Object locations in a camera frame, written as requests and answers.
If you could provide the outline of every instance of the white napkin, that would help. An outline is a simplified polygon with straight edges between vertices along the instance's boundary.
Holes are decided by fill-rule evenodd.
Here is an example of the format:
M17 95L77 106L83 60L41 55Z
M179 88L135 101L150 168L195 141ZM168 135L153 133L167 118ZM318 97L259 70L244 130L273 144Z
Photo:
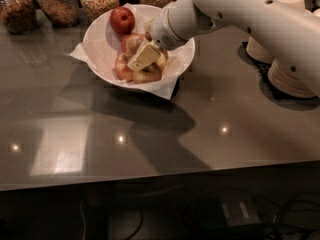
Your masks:
M160 12L159 8L151 6L124 5L135 15L136 26L133 33L145 33L144 24ZM109 24L110 11L100 16L88 28L84 41L69 55L84 61L100 78L112 85L132 91L146 91L159 97L170 99L179 76L192 62L195 45L191 39L186 45L168 52L169 63L162 79L157 82L135 84L119 80L114 72L117 55L121 53L121 36L117 35Z

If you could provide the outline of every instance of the cable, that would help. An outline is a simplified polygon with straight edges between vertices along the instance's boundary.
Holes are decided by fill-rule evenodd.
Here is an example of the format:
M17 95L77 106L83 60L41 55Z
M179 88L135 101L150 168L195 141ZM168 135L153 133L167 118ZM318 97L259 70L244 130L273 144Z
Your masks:
M144 216L143 216L143 210L140 209L140 222L138 227L135 229L135 231L133 231L133 233L131 235L129 235L128 237L124 238L123 240L130 240L132 237L134 237L141 229L142 225L143 225L143 221L144 221Z
M308 229L308 228L303 228L303 227L297 227L295 225L290 225L283 223L284 218L288 216L290 213L303 213L303 212L320 212L319 207L320 203L313 202L310 200L304 200L301 198L308 198L308 195L319 195L319 192L299 192L295 194L293 197L291 197L276 213L275 218L273 220L274 222L274 231L275 233L280 234L281 230L291 230L295 232L300 232L303 233L303 236L307 238L308 235L310 235L312 232L318 230L318 229ZM310 206L307 208L302 208L300 207L299 209L295 207L296 205L299 204L308 204L312 205L313 207L316 207L316 209L310 209Z
M198 208L197 208L197 203L198 204L203 204L203 199L208 199L210 198L211 196L214 196L214 195L218 195L220 197L223 197L224 195L226 195L226 197L229 195L228 191L233 191L230 193L230 196L233 196L233 197L236 197L240 194L241 196L241 193L245 193L245 194L249 194L252 198L252 201L254 202L254 205L261 205L264 207L265 209L265 202L269 204L269 208L270 210L271 206L274 206L276 209L280 209L281 208L281 205L279 205L278 203L276 203L275 201L265 197L265 196L262 196L262 195L259 195L259 194L256 194L256 193L253 193L251 191L248 191L248 190L244 190L244 189L239 189L239 188L220 188L220 189L216 189L214 191L211 191L209 193L206 193L204 195L201 195L201 196L198 196L196 197L195 199L191 200L190 202L188 202L188 204L186 205L186 207L183 209L182 211L182 219L183 219L183 222L185 224L185 226L190 230L191 229L191 233L194 234L195 237L198 238L201 238L201 239L212 239L213 235L215 234L215 229L213 228L212 230L211 229L204 229L202 230L201 228L199 228L199 225L197 225L198 223ZM223 237L223 229L224 227L226 227L227 229L227 225L226 226L222 226L222 228L217 228L217 231L216 233L218 234L217 236L215 237L218 237L218 238L222 238ZM234 228L234 231L232 231L233 229L230 228L230 231L227 233L225 232L225 238L226 239L230 239L230 238L233 238L235 237L236 235L238 235L238 238L239 239L242 239L242 237L255 237L255 238L259 238L259 239L263 239L263 237L266 235L266 229L267 228L270 228L270 229L273 229L273 224L271 223L271 220L270 220L270 223L268 223L267 221L265 222L261 222L261 227L257 226L257 227L252 227L252 230L248 231L247 233L245 232L240 232L240 226L238 226L237 228L235 227Z
M82 240L85 240L86 237L86 232L87 232L87 222L86 222L86 217L84 215L84 211L83 211L83 205L84 205L84 201L80 202L80 215L81 215L81 219L82 219L82 223L83 223L83 233L82 233Z

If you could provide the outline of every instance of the apple slice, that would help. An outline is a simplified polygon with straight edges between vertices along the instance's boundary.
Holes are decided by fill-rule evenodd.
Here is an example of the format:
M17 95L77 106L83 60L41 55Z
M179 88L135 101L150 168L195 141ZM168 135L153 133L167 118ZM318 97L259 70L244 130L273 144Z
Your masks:
M117 56L115 62L115 72L120 80L126 80L130 82L133 80L133 70L128 66L128 58L125 53L121 53Z
M169 59L168 51L161 48L160 57L155 62L158 65L161 72L163 72L164 68L168 65L168 59Z
M121 39L121 51L128 57L136 54L140 44L143 42L145 35L131 33L124 35Z
M132 79L136 84L156 82L161 78L162 73L156 63L152 63L141 70L135 70L132 75Z

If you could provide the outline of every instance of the apple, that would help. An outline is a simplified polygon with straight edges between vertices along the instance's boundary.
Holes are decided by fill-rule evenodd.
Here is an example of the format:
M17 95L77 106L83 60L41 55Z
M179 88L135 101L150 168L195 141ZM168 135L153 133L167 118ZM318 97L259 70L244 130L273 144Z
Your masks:
M158 65L161 72L163 72L164 68L167 66L168 60L169 60L168 51L161 48L160 57L155 62Z
M136 24L132 11L123 6L115 7L110 13L110 25L117 34L129 34Z
M151 38L150 32L146 32L146 33L145 33L145 38L146 38L149 42L151 42L151 41L152 41L152 38Z
M127 34L121 39L121 51L127 54L128 57L132 57L136 54L143 40L144 35L142 34Z
M132 79L136 84L150 83L161 80L162 73L156 63L133 72Z
M133 80L133 70L128 66L128 57L125 53L121 53L117 56L115 62L115 72L120 80L126 80L130 82Z

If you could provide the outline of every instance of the gray countertop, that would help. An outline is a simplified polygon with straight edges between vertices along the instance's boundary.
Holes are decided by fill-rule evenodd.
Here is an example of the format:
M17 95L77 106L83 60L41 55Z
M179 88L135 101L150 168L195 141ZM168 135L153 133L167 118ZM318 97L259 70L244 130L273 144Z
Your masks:
M272 98L233 26L195 38L171 101L67 56L88 27L0 29L0 190L320 159L318 99Z

